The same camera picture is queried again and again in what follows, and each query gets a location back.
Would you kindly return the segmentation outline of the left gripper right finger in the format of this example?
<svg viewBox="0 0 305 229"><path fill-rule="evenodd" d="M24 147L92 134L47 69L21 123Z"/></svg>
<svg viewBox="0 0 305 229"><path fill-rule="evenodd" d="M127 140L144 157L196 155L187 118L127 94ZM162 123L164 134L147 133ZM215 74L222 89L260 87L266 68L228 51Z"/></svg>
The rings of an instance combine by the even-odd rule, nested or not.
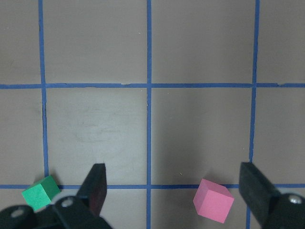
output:
<svg viewBox="0 0 305 229"><path fill-rule="evenodd" d="M251 162L240 164L239 193L258 223L266 223L281 196L281 192Z"/></svg>

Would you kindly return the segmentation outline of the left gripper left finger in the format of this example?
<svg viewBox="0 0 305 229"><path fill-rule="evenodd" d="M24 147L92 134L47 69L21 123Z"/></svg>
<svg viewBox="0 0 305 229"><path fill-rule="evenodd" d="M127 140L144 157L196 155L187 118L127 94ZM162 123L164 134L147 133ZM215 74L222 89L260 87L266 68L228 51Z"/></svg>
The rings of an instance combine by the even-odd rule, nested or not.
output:
<svg viewBox="0 0 305 229"><path fill-rule="evenodd" d="M94 164L78 190L78 197L91 213L99 216L107 195L105 164Z"/></svg>

